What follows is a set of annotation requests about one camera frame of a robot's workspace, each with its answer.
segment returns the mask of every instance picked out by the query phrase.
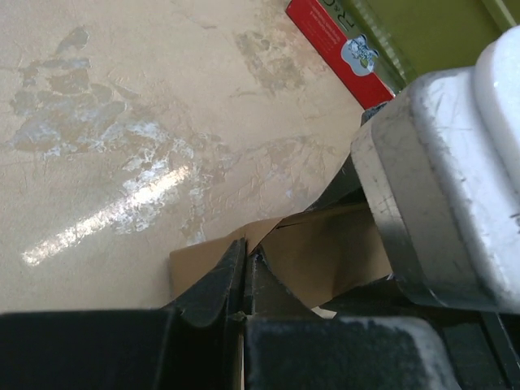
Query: floor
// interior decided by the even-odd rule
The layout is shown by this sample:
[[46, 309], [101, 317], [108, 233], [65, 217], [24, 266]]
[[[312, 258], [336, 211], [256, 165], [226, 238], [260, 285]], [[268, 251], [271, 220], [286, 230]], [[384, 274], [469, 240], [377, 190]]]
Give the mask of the floor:
[[362, 109], [286, 5], [0, 2], [0, 311], [163, 305], [173, 249], [316, 199]]

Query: beige tiled floor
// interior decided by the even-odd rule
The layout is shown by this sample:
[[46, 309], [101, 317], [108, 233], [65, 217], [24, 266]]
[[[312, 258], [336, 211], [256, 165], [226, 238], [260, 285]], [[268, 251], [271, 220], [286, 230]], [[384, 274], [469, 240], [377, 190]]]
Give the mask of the beige tiled floor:
[[319, 195], [362, 110], [285, 3], [0, 2], [0, 311], [160, 306], [171, 250]]

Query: white plastic part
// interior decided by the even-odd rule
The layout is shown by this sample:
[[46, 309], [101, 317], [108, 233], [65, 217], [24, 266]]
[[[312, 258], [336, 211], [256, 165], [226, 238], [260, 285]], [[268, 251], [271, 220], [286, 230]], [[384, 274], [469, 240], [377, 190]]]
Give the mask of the white plastic part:
[[489, 45], [474, 68], [477, 106], [520, 193], [520, 26]]

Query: cardboard flap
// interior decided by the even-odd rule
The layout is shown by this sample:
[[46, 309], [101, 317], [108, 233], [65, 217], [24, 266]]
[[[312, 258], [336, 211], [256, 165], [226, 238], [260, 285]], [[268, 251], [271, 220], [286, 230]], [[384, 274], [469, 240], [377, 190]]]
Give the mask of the cardboard flap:
[[218, 240], [170, 253], [174, 298], [209, 272], [236, 239], [262, 244], [274, 275], [314, 307], [392, 272], [366, 204], [249, 223]]
[[170, 272], [173, 297], [177, 298], [216, 266], [234, 240], [244, 237], [250, 252], [269, 232], [276, 228], [282, 219], [264, 219], [248, 223], [228, 236], [171, 252]]

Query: cardboard box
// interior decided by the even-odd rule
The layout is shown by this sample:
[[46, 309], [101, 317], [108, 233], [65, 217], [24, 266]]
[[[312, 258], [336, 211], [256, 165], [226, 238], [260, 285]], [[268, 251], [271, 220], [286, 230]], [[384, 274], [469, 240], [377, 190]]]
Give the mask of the cardboard box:
[[364, 109], [399, 92], [377, 50], [337, 0], [292, 0], [287, 15]]
[[172, 252], [174, 297], [241, 237], [249, 253], [262, 245], [275, 276], [311, 308], [392, 272], [368, 206], [342, 206], [249, 223], [224, 238]]

